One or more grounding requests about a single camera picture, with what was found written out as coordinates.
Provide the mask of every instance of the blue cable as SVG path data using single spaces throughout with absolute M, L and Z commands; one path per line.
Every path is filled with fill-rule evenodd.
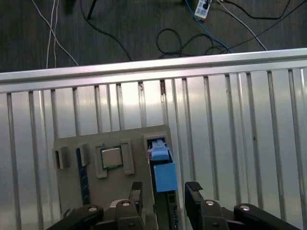
M 197 23 L 201 26 L 201 28 L 204 30 L 204 32 L 210 37 L 212 38 L 214 41 L 216 41 L 217 43 L 221 44 L 222 46 L 224 46 L 230 53 L 232 53 L 232 51 L 223 43 L 221 42 L 220 40 L 216 39 L 214 36 L 212 36 L 208 30 L 199 22 L 199 20 L 196 18 L 196 16 L 194 15 L 194 12 L 193 10 L 191 9 L 189 3 L 188 3 L 188 0 L 186 0 L 186 4 L 190 10 L 190 12 L 192 13 L 194 19 L 197 21 Z

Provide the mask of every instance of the electrical cord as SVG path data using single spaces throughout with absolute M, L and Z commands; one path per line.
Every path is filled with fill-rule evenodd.
M 163 50 L 163 49 L 160 47 L 160 45 L 159 45 L 160 36 L 161 36 L 162 33 L 166 32 L 166 31 L 172 32 L 172 33 L 176 36 L 176 38 L 177 38 L 177 40 L 178 40 L 178 43 L 179 43 L 179 49 L 174 50 L 174 51 L 165 51 L 165 50 Z M 159 57 L 159 59 L 163 58 L 164 56 L 174 56 L 174 55 L 176 55 L 176 56 L 178 56 L 178 57 L 192 57 L 192 56 L 196 56 L 196 55 L 191 55 L 191 54 L 185 54 L 185 53 L 183 53 L 183 49 L 184 49 L 190 42 L 192 42 L 192 41 L 195 40 L 196 38 L 200 38 L 200 37 L 207 38 L 207 39 L 210 41 L 210 44 L 211 44 L 211 46 L 210 46 L 202 55 L 211 55 L 211 54 L 213 54 L 213 51 L 214 51 L 215 49 L 216 49 L 216 50 L 219 50 L 219 51 L 222 51 L 222 52 L 228 53 L 228 51 L 225 49 L 224 46 L 215 46 L 215 45 L 213 44 L 213 39 L 212 39 L 209 35 L 207 35 L 207 34 L 197 34 L 197 35 L 191 37 L 185 44 L 183 44 L 183 43 L 182 43 L 182 39 L 181 39 L 179 33 L 178 33 L 176 30 L 170 29 L 170 28 L 166 28 L 166 29 L 164 29 L 164 30 L 161 30 L 161 31 L 158 33 L 158 35 L 157 35 L 157 37 L 156 37 L 156 40 L 155 40 L 156 46 L 157 46 L 158 50 L 162 53 L 162 55 Z
M 252 19 L 262 19 L 262 20 L 279 20 L 279 19 L 281 19 L 283 17 L 283 15 L 285 14 L 285 12 L 286 12 L 289 4 L 290 4 L 290 0 L 288 0 L 288 2 L 286 4 L 282 14 L 280 16 L 278 16 L 278 17 L 255 17 L 255 16 L 250 15 L 242 6 L 236 4 L 236 3 L 232 2 L 232 1 L 224 0 L 223 2 L 238 7 L 241 11 L 243 11 L 248 17 L 250 17 Z
M 192 8 L 190 7 L 188 0 L 185 0 L 186 4 L 188 6 L 188 9 L 190 10 L 190 12 L 192 13 L 194 19 L 196 20 L 196 22 L 200 25 L 200 27 L 203 29 L 203 31 L 215 42 L 219 43 L 220 45 L 222 45 L 225 49 L 227 49 L 230 53 L 232 53 L 232 51 L 230 50 L 230 48 L 228 48 L 223 42 L 221 42 L 220 40 L 218 40 L 217 38 L 215 38 L 213 35 L 211 35 L 209 33 L 209 31 L 199 22 L 199 20 L 196 18 L 196 16 L 194 15 L 194 12 L 192 10 Z
M 52 11 L 51 11 L 51 19 L 50 19 L 50 25 L 51 26 L 53 24 L 53 12 L 54 12 L 55 5 L 56 5 L 56 0 L 53 0 L 53 6 L 52 6 Z M 48 69 L 48 62 L 49 62 L 50 41 L 51 41 L 51 30 L 49 31 L 49 39 L 48 39 L 48 46 L 47 46 L 47 60 L 46 60 L 46 68 L 47 69 Z
M 63 48 L 63 46 L 61 46 L 61 44 L 59 43 L 54 31 L 52 30 L 52 27 L 51 25 L 49 24 L 49 22 L 47 21 L 46 18 L 44 18 L 44 16 L 42 15 L 42 13 L 40 12 L 38 6 L 36 5 L 36 3 L 34 2 L 34 0 L 31 0 L 31 2 L 33 3 L 33 5 L 35 6 L 39 16 L 45 21 L 45 23 L 49 26 L 53 36 L 54 36 L 54 39 L 56 40 L 57 44 L 59 45 L 59 47 L 73 60 L 73 62 L 78 66 L 79 64 L 76 62 L 76 60 L 73 58 L 73 56 L 66 50 Z
M 102 31 L 101 29 L 98 29 L 98 28 L 97 28 L 96 26 L 94 26 L 89 20 L 87 20 L 87 18 L 86 18 L 86 16 L 85 16 L 85 13 L 84 13 L 84 10 L 83 10 L 82 0 L 79 0 L 79 1 L 80 1 L 81 13 L 82 13 L 82 16 L 83 16 L 84 20 L 85 20 L 94 30 L 96 30 L 96 31 L 98 31 L 98 32 L 100 32 L 100 33 L 102 33 L 102 34 L 104 34 L 104 35 L 106 35 L 106 36 L 109 36 L 109 37 L 111 37 L 114 41 L 116 41 L 116 42 L 120 45 L 120 47 L 122 47 L 122 49 L 124 50 L 124 52 L 126 53 L 128 59 L 129 59 L 129 61 L 132 61 L 132 58 L 130 57 L 129 53 L 127 52 L 127 50 L 125 49 L 125 47 L 123 46 L 123 44 L 122 44 L 119 40 L 117 40 L 113 35 L 111 35 L 111 34 L 105 32 L 105 31 Z
M 233 13 L 231 13 L 221 2 L 220 0 L 217 0 L 217 2 L 233 17 L 235 18 L 238 22 L 240 22 L 245 28 L 247 28 L 248 31 L 250 31 L 250 33 L 256 38 L 256 40 L 258 41 L 258 43 L 262 46 L 262 48 L 264 50 L 268 50 L 264 44 L 259 40 L 259 38 L 255 35 L 255 33 L 240 19 L 238 19 Z
M 298 6 L 296 6 L 293 10 L 291 10 L 290 12 L 288 12 L 282 19 L 280 19 L 279 21 L 275 22 L 273 25 L 271 25 L 269 28 L 267 28 L 267 29 L 265 29 L 264 31 L 262 31 L 260 34 L 254 36 L 254 37 L 252 37 L 251 39 L 248 39 L 248 40 L 246 40 L 246 41 L 244 41 L 244 42 L 241 42 L 241 43 L 239 43 L 239 44 L 237 44 L 237 45 L 235 45 L 235 46 L 232 46 L 232 47 L 230 47 L 230 49 L 235 48 L 235 47 L 237 47 L 237 46 L 240 46 L 240 45 L 242 45 L 242 44 L 245 44 L 246 42 L 249 42 L 249 41 L 255 39 L 256 37 L 259 37 L 260 35 L 264 34 L 264 33 L 267 32 L 268 30 L 270 30 L 271 28 L 273 28 L 275 25 L 277 25 L 278 23 L 282 22 L 285 18 L 287 18 L 290 14 L 292 14 L 294 11 L 296 11 L 298 8 L 300 8 L 300 7 L 301 7 L 304 3 L 306 3 L 306 2 L 307 2 L 307 0 L 302 1 L 302 2 L 301 2 L 300 4 L 298 4 Z
M 59 11 L 59 0 L 56 7 L 56 22 L 54 25 L 54 35 L 56 35 L 57 32 L 57 24 L 58 24 L 58 11 Z M 54 39 L 53 43 L 53 55 L 54 55 L 54 68 L 57 67 L 57 54 L 56 54 L 56 40 Z

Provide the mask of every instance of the corrugated metal panel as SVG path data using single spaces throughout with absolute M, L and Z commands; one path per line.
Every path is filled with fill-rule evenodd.
M 167 124 L 183 184 L 307 230 L 307 50 L 0 74 L 0 228 L 59 220 L 54 138 Z

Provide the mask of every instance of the dark carpet floor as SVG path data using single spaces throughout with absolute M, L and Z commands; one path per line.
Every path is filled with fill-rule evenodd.
M 279 15 L 287 0 L 232 0 L 253 15 Z M 302 0 L 291 0 L 289 12 Z M 42 14 L 50 21 L 53 0 L 36 0 Z M 88 12 L 91 0 L 82 0 Z M 253 20 L 242 11 L 226 5 L 256 34 L 272 25 L 273 21 Z M 92 23 L 115 36 L 129 52 L 133 61 L 157 59 L 161 52 L 156 47 L 156 36 L 162 29 L 175 29 L 182 42 L 201 33 L 181 0 L 98 0 Z M 235 19 L 214 4 L 204 22 L 208 30 L 228 46 L 251 38 L 251 34 Z M 122 48 L 113 39 L 93 30 L 83 19 L 79 0 L 60 0 L 57 38 L 79 65 L 95 65 L 128 61 Z M 0 1 L 0 72 L 46 68 L 49 28 L 39 17 L 30 0 Z M 307 3 L 284 21 L 260 36 L 269 50 L 307 46 Z M 165 32 L 159 41 L 167 51 L 178 49 L 174 34 Z M 210 47 L 206 38 L 191 42 L 184 53 L 201 55 Z M 263 50 L 254 39 L 233 49 L 233 52 Z M 70 58 L 57 46 L 57 67 L 74 66 Z M 50 65 L 54 67 L 53 39 Z

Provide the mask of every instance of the blue connector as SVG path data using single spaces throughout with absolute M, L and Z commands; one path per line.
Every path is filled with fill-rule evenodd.
M 176 191 L 176 165 L 173 162 L 170 149 L 160 139 L 153 141 L 152 145 L 153 148 L 150 151 L 157 192 Z
M 168 148 L 162 140 L 153 141 L 152 161 L 167 161 L 169 160 Z

